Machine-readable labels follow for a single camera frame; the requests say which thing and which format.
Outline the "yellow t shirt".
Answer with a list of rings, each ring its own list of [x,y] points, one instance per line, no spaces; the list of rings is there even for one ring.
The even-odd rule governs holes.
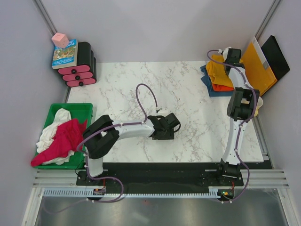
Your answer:
[[[230,78],[225,73],[223,65],[209,61],[206,64],[206,70],[212,83],[233,87]]]

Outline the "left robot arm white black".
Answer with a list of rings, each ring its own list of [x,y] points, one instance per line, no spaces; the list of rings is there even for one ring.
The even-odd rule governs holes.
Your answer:
[[[87,180],[93,185],[103,181],[103,157],[117,141],[134,137],[150,137],[153,140],[173,140],[181,123],[174,113],[167,116],[147,116],[143,121],[114,121],[103,115],[83,132]]]

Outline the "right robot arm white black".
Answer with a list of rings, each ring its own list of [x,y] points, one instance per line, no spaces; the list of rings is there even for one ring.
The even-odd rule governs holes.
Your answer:
[[[240,62],[240,49],[228,47],[221,54],[225,73],[234,88],[227,107],[227,116],[230,118],[228,142],[215,174],[216,182],[224,186],[241,176],[242,141],[246,126],[255,115],[259,90],[254,89],[247,79],[245,66]]]

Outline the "orange folded t shirt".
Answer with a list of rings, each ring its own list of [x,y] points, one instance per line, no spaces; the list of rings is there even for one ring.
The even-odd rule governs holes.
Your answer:
[[[214,83],[212,83],[212,88],[215,92],[230,92],[234,90],[233,87],[228,87],[228,86],[214,84]]]

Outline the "blue folded t shirt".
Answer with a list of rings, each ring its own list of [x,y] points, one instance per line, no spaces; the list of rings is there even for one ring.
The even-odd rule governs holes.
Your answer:
[[[207,87],[207,91],[210,97],[230,97],[233,93],[233,91],[230,92],[215,92],[212,88],[212,82],[210,77],[208,76],[206,66],[200,67],[201,72],[204,74],[204,76],[201,78],[202,82]]]

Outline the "orange padded envelope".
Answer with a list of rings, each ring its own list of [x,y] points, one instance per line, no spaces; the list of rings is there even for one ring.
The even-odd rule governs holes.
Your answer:
[[[254,89],[259,90],[263,96],[277,79],[255,37],[252,38],[242,55],[246,76]]]

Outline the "yellow mug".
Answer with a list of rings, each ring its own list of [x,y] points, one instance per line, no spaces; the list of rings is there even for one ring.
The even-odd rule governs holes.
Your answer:
[[[261,97],[258,97],[258,99],[255,100],[255,104],[256,105],[253,105],[254,109],[252,111],[253,117],[256,117],[258,115],[258,111],[263,105],[263,99]]]

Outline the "black flat board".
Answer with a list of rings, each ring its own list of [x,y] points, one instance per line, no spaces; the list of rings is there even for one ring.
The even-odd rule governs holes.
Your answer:
[[[282,79],[289,71],[290,67],[280,49],[276,37],[271,35],[261,46],[267,62],[269,63],[277,81]]]

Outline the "magenta t shirt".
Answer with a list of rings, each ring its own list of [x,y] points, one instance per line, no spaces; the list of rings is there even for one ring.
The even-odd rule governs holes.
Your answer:
[[[52,144],[31,160],[31,166],[36,167],[58,157],[64,158],[70,150],[75,152],[77,146],[83,141],[82,133],[86,127],[87,120],[79,123],[79,120],[76,118],[58,126]]]

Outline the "black pink drawer organizer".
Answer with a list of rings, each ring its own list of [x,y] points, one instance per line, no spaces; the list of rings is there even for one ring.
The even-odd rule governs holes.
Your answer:
[[[88,42],[78,43],[77,65],[58,69],[68,87],[82,87],[97,82],[96,58]]]

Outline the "white t shirt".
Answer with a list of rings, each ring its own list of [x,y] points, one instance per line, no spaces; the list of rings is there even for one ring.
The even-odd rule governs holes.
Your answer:
[[[70,120],[71,120],[71,113],[63,108],[59,109],[55,114],[53,123],[43,129],[39,142],[36,144],[37,153],[41,153],[45,151],[47,148],[49,148],[49,146],[54,141],[53,137],[56,134],[57,127]],[[48,165],[52,163],[56,165],[62,165],[65,162],[69,162],[70,157],[73,156],[74,153],[75,153],[74,151],[70,150],[66,157],[54,158],[50,161],[46,161],[42,163],[42,165]]]

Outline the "colourful paperback book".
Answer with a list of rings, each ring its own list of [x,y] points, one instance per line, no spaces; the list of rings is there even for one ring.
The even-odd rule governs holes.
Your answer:
[[[72,39],[65,48],[55,46],[52,68],[60,69],[77,65],[78,41]]]

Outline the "pink cube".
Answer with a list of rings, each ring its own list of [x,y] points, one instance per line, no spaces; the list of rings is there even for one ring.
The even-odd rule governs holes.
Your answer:
[[[67,38],[66,34],[59,32],[55,33],[51,40],[58,48],[66,48],[66,46],[69,44],[69,39]]]

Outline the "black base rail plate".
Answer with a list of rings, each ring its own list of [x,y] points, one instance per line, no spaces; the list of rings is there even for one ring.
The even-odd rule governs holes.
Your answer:
[[[125,194],[208,193],[209,187],[243,186],[241,174],[225,177],[218,163],[105,163],[104,180],[92,180],[79,171],[78,186],[105,186],[108,194],[119,193],[119,179]]]

